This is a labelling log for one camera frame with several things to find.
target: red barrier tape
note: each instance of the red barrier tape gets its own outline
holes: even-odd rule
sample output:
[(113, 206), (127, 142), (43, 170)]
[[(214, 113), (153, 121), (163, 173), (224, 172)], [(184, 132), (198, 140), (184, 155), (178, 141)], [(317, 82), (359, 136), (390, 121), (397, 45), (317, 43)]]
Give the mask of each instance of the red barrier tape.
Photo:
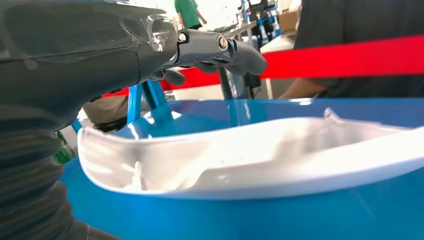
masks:
[[(268, 68), (262, 79), (333, 78), (424, 74), (424, 35), (378, 41), (311, 47), (264, 54)], [(220, 84), (218, 73), (184, 69), (186, 81), (173, 86), (162, 81), (164, 90)], [(123, 96), (128, 89), (109, 96)]]

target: blue table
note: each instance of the blue table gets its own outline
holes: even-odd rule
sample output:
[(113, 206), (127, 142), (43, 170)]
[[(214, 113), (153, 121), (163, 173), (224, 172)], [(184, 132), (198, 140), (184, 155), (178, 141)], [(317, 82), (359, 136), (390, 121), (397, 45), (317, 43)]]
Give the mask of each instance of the blue table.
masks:
[[(169, 136), (267, 120), (322, 116), (424, 125), (424, 100), (175, 101), (117, 135)], [(375, 184), (301, 197), (240, 201), (124, 195), (93, 185), (78, 160), (65, 166), (74, 215), (124, 240), (422, 240), (424, 169)]]

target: white plastic part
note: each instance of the white plastic part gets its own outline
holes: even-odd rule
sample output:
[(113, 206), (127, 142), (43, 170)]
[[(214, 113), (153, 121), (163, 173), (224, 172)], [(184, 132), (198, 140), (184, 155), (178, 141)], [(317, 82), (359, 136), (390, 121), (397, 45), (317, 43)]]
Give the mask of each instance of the white plastic part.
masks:
[(78, 133), (81, 166), (106, 190), (256, 199), (340, 190), (424, 167), (424, 128), (293, 117), (203, 133), (126, 139)]

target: machine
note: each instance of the machine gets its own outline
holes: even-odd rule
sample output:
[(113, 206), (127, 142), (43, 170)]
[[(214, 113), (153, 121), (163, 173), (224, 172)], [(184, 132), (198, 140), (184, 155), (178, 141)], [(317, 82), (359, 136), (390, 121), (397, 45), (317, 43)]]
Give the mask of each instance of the machine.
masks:
[(107, 0), (0, 1), (0, 239), (115, 240), (72, 217), (59, 130), (104, 93), (165, 79), (172, 67), (261, 74), (252, 47), (182, 30), (159, 9)]

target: metal bolt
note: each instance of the metal bolt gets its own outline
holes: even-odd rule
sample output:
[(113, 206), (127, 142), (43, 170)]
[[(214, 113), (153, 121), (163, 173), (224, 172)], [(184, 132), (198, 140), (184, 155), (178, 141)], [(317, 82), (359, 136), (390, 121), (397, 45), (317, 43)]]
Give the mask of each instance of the metal bolt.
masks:
[(183, 44), (187, 41), (187, 36), (184, 33), (178, 33), (178, 42)]
[(228, 49), (228, 40), (226, 39), (225, 36), (219, 35), (218, 36), (218, 39), (217, 39), (217, 42), (218, 42), (218, 48), (219, 48), (219, 50), (221, 50), (221, 51), (224, 52), (224, 51), (226, 51)]

